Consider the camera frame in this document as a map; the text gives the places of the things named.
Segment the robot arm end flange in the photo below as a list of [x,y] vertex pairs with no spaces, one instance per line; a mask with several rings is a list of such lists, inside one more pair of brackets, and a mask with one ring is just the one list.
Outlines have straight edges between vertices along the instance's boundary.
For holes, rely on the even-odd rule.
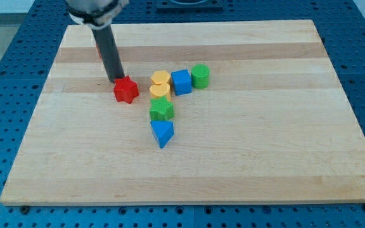
[[66,0],[71,19],[79,25],[101,30],[112,23],[129,0]]

